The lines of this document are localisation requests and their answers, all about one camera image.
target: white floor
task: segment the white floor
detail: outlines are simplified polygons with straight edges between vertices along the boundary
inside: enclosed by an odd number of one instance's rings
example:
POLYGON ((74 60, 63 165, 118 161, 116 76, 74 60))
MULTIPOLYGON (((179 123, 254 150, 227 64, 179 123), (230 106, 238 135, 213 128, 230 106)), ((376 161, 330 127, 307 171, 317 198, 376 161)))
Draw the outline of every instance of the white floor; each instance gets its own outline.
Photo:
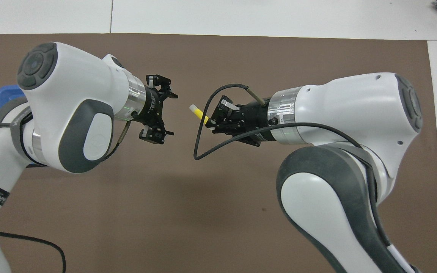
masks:
POLYGON ((428 40, 437 116, 434 3, 434 0, 0 0, 0 33, 428 40))

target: yellow marker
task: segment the yellow marker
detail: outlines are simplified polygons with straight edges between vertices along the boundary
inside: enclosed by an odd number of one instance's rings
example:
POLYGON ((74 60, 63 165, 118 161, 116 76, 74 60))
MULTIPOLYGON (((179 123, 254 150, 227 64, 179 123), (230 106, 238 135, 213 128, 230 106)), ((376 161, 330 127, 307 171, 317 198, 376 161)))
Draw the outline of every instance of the yellow marker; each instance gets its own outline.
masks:
MULTIPOLYGON (((190 105, 190 110, 196 115, 196 116, 198 116, 198 118, 201 120, 201 118, 202 118, 202 116, 203 116, 203 112, 200 110, 200 109, 198 109, 198 107, 196 106, 196 105, 194 105, 194 104, 192 104, 192 105, 190 105)), ((205 116, 205 123, 204 124, 207 124, 207 121, 208 121, 208 116, 205 116)))

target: white plastic casing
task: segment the white plastic casing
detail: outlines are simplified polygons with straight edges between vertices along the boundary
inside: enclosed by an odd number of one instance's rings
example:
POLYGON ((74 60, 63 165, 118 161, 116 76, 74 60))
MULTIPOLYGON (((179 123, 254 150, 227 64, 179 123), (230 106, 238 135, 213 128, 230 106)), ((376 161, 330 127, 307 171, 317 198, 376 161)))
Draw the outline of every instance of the white plastic casing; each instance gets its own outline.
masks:
POLYGON ((97 160, 107 151, 112 136, 112 120, 104 114, 95 114, 90 123, 87 137, 83 145, 83 155, 88 160, 97 160))
POLYGON ((324 245, 348 273, 382 273, 355 238, 328 182, 311 173, 295 173, 284 182, 281 201, 289 217, 324 245))
MULTIPOLYGON (((289 115, 284 121, 279 118, 279 124, 314 122, 336 128, 378 155, 390 178, 395 180, 402 157, 418 134, 406 118, 396 74, 364 74, 324 85, 291 88, 277 92, 271 101, 288 98, 288 94, 295 96, 294 103, 285 102, 282 109, 269 108, 269 117, 274 111, 282 111, 289 115), (294 119, 287 104, 294 108, 294 119)), ((322 145, 345 141, 336 133, 314 127, 297 127, 296 131, 276 129, 272 133, 283 144, 322 145)))
MULTIPOLYGON (((75 110, 84 100, 97 100, 110 105, 116 114, 126 103, 129 84, 127 71, 114 64, 111 55, 102 60, 70 45, 56 43, 56 46, 58 57, 52 74, 42 85, 32 90, 23 88, 23 92, 31 106, 35 132, 41 136, 45 160, 49 166, 67 171, 59 160, 59 144, 75 110)), ((109 130, 112 126, 107 123, 105 127, 109 130)), ((90 158, 107 151, 110 132, 87 138, 93 139, 86 149, 90 158)))

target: robotic end effector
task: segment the robotic end effector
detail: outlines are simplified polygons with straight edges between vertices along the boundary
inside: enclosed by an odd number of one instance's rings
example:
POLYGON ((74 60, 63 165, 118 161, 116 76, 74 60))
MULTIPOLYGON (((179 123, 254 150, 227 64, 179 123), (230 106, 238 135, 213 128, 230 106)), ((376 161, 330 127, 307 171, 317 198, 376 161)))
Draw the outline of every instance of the robotic end effector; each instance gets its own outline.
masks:
POLYGON ((263 141, 315 146, 345 142, 340 131, 379 157, 394 181, 423 117, 409 81, 394 73, 372 73, 278 91, 246 105, 222 96, 205 126, 234 138, 247 133, 235 140, 257 147, 263 141))
POLYGON ((174 134, 165 129, 163 101, 178 96, 170 79, 147 75, 146 80, 149 86, 110 54, 99 59, 58 42, 38 45, 17 76, 34 121, 27 124, 34 127, 30 145, 23 147, 41 147, 38 154, 29 152, 35 162, 83 173, 108 158, 114 119, 127 122, 118 144, 131 121, 144 124, 140 139, 163 144, 174 134))

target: black button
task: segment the black button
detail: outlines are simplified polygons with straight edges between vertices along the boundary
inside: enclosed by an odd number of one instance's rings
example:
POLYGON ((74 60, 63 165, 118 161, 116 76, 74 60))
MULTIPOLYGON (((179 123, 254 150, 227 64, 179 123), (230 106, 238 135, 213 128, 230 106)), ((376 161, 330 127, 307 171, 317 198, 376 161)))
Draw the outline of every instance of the black button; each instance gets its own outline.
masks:
POLYGON ((24 86, 26 88, 29 88, 33 85, 36 85, 36 80, 34 76, 24 76, 24 75, 19 75, 18 76, 18 84, 21 86, 24 86))
POLYGON ((396 76, 397 76, 396 78, 399 79, 405 86, 411 86, 411 83, 409 83, 409 81, 406 78, 400 75, 396 75, 396 76))
POLYGON ((23 64, 23 71, 27 75, 35 74, 43 64, 43 55, 37 52, 32 53, 23 64))
POLYGON ((111 58, 112 58, 112 60, 114 61, 115 64, 117 64, 118 66, 124 68, 123 65, 121 64, 121 62, 120 62, 118 59, 116 59, 116 58, 114 58, 114 57, 111 57, 111 58))
POLYGON ((18 74, 21 73, 21 71, 23 70, 23 63, 24 63, 24 60, 26 60, 26 58, 28 58, 28 55, 30 55, 30 54, 26 53, 26 56, 23 58, 23 62, 21 62, 21 64, 19 65, 18 74))
POLYGON ((421 129, 423 127, 423 118, 418 117, 414 126, 416 126, 416 128, 418 129, 421 129))
POLYGON ((416 116, 421 116, 421 107, 419 105, 418 96, 413 89, 409 90, 409 97, 411 98, 412 108, 414 109, 416 116))
POLYGON ((409 94, 410 94, 410 90, 406 90, 406 89, 402 88, 402 96, 404 97, 404 104, 406 105, 407 113, 409 114, 409 117, 411 119, 414 119, 416 117, 416 114, 414 113, 414 109, 412 106, 412 100, 411 100, 411 97, 409 96, 409 94))
POLYGON ((50 68, 52 68, 53 64, 53 55, 47 54, 45 56, 45 60, 43 62, 43 65, 41 66, 40 71, 38 71, 38 76, 40 78, 45 78, 47 76, 48 72, 50 71, 50 68))
POLYGON ((54 48, 55 48, 55 43, 45 43, 37 46, 33 50, 41 50, 42 52, 47 53, 54 48))

